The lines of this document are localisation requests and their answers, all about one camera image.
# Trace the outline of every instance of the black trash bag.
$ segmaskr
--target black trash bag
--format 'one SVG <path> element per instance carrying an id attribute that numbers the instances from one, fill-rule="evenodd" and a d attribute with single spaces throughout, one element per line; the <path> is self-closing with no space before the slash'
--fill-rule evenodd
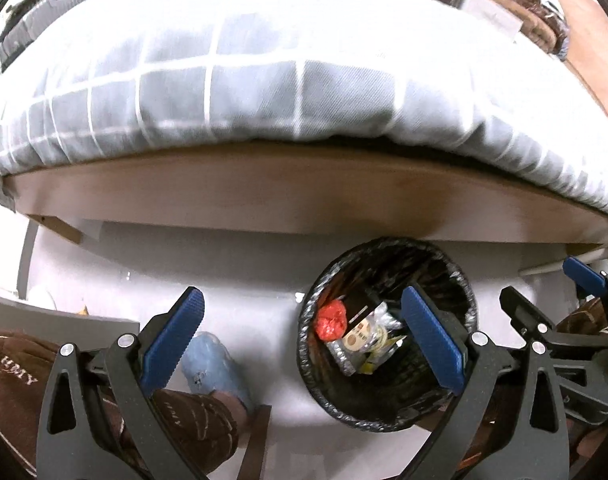
<path id="1" fill-rule="evenodd" d="M 313 321 L 317 309 L 365 284 L 399 307 L 401 293 L 417 282 L 436 306 L 455 314 L 469 332 L 477 327 L 471 286 L 457 264 L 437 246 L 412 238 L 378 238 L 347 251 L 319 276 L 299 315 L 297 366 L 313 398 L 331 416 L 359 430 L 405 430 L 449 398 L 409 333 L 402 347 L 373 375 L 346 377 Z"/>

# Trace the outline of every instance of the screw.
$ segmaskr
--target screw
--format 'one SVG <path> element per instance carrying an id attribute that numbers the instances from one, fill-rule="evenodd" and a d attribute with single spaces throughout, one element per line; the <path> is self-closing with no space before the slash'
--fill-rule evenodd
<path id="1" fill-rule="evenodd" d="M 533 341 L 532 348 L 535 353 L 539 355 L 543 354 L 546 351 L 546 347 L 544 346 L 544 344 L 539 341 Z"/>
<path id="2" fill-rule="evenodd" d="M 486 346 L 488 344 L 488 336 L 484 332 L 474 332 L 471 339 L 477 346 Z"/>
<path id="3" fill-rule="evenodd" d="M 60 354 L 65 357 L 71 355 L 74 350 L 75 346 L 73 346 L 73 343 L 66 343 L 62 348 L 60 348 Z"/>
<path id="4" fill-rule="evenodd" d="M 128 348 L 135 342 L 135 336 L 132 334 L 124 334 L 121 335 L 119 339 L 117 339 L 117 345 L 120 348 Z"/>

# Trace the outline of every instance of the crumpled red ball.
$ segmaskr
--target crumpled red ball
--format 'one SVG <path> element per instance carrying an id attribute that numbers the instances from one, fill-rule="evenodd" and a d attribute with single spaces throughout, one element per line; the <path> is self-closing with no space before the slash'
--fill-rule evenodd
<path id="1" fill-rule="evenodd" d="M 324 342 L 343 337 L 348 328 L 346 307 L 341 300 L 332 300 L 319 309 L 315 318 L 315 333 Z"/>

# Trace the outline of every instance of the blue slipper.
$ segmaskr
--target blue slipper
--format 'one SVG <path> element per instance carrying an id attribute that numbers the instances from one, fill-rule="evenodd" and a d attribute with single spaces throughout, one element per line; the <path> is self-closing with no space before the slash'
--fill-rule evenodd
<path id="1" fill-rule="evenodd" d="M 255 411 L 239 365 L 211 333 L 199 332 L 189 343 L 180 363 L 193 394 L 224 392 L 237 397 L 249 413 Z"/>

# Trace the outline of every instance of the blue textured pad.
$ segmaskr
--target blue textured pad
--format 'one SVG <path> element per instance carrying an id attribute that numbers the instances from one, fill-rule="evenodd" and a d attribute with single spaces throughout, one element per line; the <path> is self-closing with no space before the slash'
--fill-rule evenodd
<path id="1" fill-rule="evenodd" d="M 140 389 L 146 397 L 164 388 L 204 319 L 204 295 L 197 288 L 184 298 L 175 315 L 153 341 L 142 360 Z"/>
<path id="2" fill-rule="evenodd" d="M 564 274 L 573 280 L 587 293 L 596 298 L 603 298 L 608 293 L 606 280 L 577 258 L 569 256 L 564 260 Z"/>
<path id="3" fill-rule="evenodd" d="M 430 307 L 411 286 L 402 293 L 402 316 L 439 385 L 458 396 L 464 390 L 464 360 Z"/>

